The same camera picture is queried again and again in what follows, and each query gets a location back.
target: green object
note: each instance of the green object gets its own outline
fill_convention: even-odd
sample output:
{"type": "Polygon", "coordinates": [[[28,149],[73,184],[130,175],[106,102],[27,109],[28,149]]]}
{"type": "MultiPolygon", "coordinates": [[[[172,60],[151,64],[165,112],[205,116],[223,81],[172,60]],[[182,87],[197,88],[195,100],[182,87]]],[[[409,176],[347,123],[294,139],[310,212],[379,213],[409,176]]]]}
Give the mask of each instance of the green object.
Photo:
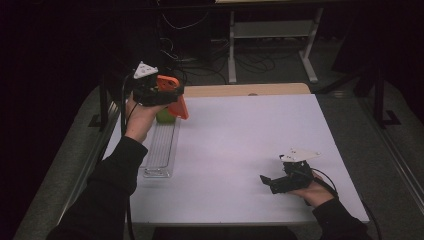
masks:
{"type": "Polygon", "coordinates": [[[169,112],[168,109],[162,109],[160,110],[157,114],[156,114],[156,121],[158,123],[174,123],[175,122],[175,117],[172,116],[169,112]]]}

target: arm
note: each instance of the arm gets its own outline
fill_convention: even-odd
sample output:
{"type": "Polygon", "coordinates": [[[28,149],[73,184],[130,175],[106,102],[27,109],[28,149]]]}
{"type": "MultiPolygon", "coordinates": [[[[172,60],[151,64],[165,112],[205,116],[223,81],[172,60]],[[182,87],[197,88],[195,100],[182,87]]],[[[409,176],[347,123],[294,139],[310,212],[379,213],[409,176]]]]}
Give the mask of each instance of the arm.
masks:
{"type": "Polygon", "coordinates": [[[323,186],[312,182],[308,188],[294,190],[291,194],[304,198],[315,209],[312,211],[322,228],[321,240],[371,240],[367,227],[352,217],[339,199],[323,186]]]}
{"type": "MultiPolygon", "coordinates": [[[[132,97],[127,113],[135,106],[132,97]]],[[[128,198],[137,185],[138,168],[147,154],[142,142],[163,106],[137,105],[125,136],[88,178],[87,187],[47,239],[122,239],[128,198]]]]}

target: black jacket sleeve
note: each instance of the black jacket sleeve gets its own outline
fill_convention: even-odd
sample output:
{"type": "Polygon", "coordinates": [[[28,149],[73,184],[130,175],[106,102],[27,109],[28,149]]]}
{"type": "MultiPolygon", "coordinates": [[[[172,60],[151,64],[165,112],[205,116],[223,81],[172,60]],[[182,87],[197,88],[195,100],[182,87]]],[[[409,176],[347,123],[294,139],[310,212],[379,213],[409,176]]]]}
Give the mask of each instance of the black jacket sleeve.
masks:
{"type": "Polygon", "coordinates": [[[128,199],[146,154],[143,145],[122,137],[47,239],[123,239],[128,199]]]}
{"type": "Polygon", "coordinates": [[[321,240],[371,240],[367,226],[354,218],[338,199],[332,199],[312,212],[322,228],[321,240]]]}

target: hand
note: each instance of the hand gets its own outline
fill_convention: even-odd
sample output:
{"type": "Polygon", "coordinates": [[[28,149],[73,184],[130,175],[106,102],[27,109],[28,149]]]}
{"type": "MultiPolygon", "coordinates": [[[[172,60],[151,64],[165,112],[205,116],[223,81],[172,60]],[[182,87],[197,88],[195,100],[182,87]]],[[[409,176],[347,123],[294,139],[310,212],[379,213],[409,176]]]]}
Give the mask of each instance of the hand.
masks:
{"type": "Polygon", "coordinates": [[[152,127],[156,114],[165,107],[166,105],[144,107],[134,101],[131,93],[126,104],[126,117],[129,117],[129,119],[125,136],[142,143],[147,137],[147,132],[152,127]]]}
{"type": "MultiPolygon", "coordinates": [[[[322,180],[322,177],[313,172],[314,177],[322,180]]],[[[334,196],[321,184],[312,181],[309,187],[288,192],[293,195],[304,198],[312,207],[318,207],[319,205],[331,200],[334,196]]]]}

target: white tabletop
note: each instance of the white tabletop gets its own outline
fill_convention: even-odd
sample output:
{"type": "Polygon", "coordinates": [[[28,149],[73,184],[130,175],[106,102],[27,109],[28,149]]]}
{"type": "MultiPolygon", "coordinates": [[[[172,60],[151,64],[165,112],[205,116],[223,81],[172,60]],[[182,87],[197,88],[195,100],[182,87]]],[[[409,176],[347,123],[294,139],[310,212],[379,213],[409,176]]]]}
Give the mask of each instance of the white tabletop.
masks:
{"type": "MultiPolygon", "coordinates": [[[[259,177],[285,176],[278,156],[291,147],[320,152],[319,158],[308,163],[331,177],[354,217],[369,221],[315,95],[198,97],[186,98],[186,104],[190,118],[181,120],[173,176],[144,178],[140,169],[138,187],[131,197],[133,222],[313,222],[311,208],[302,199],[273,195],[259,177]]],[[[105,156],[119,141],[119,123],[105,156]]]]}

